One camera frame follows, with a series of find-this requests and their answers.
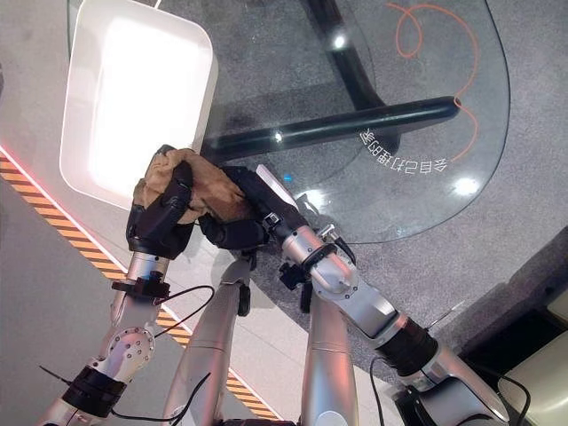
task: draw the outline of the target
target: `white object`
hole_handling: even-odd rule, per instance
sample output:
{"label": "white object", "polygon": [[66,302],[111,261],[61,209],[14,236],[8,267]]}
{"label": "white object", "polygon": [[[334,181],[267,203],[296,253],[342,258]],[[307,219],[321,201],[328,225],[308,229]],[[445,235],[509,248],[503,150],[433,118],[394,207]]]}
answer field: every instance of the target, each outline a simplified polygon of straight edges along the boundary
{"label": "white object", "polygon": [[565,290],[548,306],[548,311],[568,325],[568,290]]}
{"label": "white object", "polygon": [[201,150],[217,61],[199,25],[130,0],[79,10],[59,168],[76,191],[130,209],[155,151]]}
{"label": "white object", "polygon": [[[536,426],[560,426],[568,419],[568,332],[535,352],[506,373],[531,392],[527,420]],[[499,380],[501,395],[520,413],[525,393],[515,384]]]}
{"label": "white object", "polygon": [[274,177],[266,166],[258,164],[256,167],[256,173],[283,201],[298,210],[298,205],[294,201],[294,198],[292,198],[292,195],[288,192],[288,189],[286,189],[286,187],[284,187],[284,185],[281,184],[276,177]]}

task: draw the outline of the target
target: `orange and black striped tape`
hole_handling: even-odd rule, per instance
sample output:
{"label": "orange and black striped tape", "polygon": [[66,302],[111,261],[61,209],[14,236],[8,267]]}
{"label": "orange and black striped tape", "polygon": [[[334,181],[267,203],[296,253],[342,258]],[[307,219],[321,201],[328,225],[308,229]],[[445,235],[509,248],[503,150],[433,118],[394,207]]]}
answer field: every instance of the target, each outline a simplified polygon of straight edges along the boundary
{"label": "orange and black striped tape", "polygon": [[[2,147],[0,147],[0,176],[105,277],[110,280],[124,278],[124,267],[113,259],[56,201],[52,200],[16,161],[9,158]],[[159,326],[170,327],[176,322],[178,321],[167,311],[160,309],[156,321]],[[181,325],[168,331],[168,335],[184,348],[189,344],[191,336],[189,331]],[[258,417],[267,420],[280,419],[231,369],[226,387]]]}

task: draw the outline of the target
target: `silver robot arm segment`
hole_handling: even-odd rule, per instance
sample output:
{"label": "silver robot arm segment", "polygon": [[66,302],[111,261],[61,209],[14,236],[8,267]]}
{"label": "silver robot arm segment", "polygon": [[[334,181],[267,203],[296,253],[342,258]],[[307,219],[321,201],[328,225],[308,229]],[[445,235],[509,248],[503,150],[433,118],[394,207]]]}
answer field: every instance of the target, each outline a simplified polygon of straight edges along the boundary
{"label": "silver robot arm segment", "polygon": [[[126,279],[118,284],[128,286],[124,288],[140,287],[140,283],[167,286],[163,276],[168,263],[167,258],[134,253]],[[65,394],[45,411],[38,426],[91,426],[107,419],[127,383],[154,354],[154,325],[160,308],[153,301],[151,296],[141,299],[117,291],[111,304],[111,326],[99,355],[89,360]]]}
{"label": "silver robot arm segment", "polygon": [[407,387],[421,393],[429,416],[440,426],[454,426],[483,415],[509,420],[495,392],[460,358],[439,344],[379,290],[359,277],[355,265],[341,258],[307,225],[282,243],[284,255],[312,277],[314,293],[335,304]]}

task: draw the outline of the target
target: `glass table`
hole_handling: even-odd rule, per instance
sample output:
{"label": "glass table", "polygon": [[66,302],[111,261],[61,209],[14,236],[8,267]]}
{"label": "glass table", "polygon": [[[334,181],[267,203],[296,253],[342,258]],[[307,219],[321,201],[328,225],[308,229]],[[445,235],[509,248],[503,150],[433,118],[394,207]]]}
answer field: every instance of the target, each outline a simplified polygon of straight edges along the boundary
{"label": "glass table", "polygon": [[483,0],[160,8],[200,24],[217,55],[201,153],[264,163],[316,227],[350,243],[408,237],[465,209],[497,167],[509,79]]}

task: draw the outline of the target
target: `brown cloth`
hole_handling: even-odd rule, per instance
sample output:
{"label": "brown cloth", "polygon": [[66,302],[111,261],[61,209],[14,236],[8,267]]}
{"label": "brown cloth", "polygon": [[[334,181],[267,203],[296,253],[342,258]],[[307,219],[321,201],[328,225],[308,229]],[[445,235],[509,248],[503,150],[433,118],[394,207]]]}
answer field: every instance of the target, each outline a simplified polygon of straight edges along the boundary
{"label": "brown cloth", "polygon": [[145,178],[140,179],[134,189],[134,202],[147,209],[166,190],[173,170],[182,161],[192,168],[193,187],[189,209],[179,219],[179,224],[191,224],[206,213],[221,222],[251,217],[250,206],[239,187],[221,169],[189,148],[155,155]]}

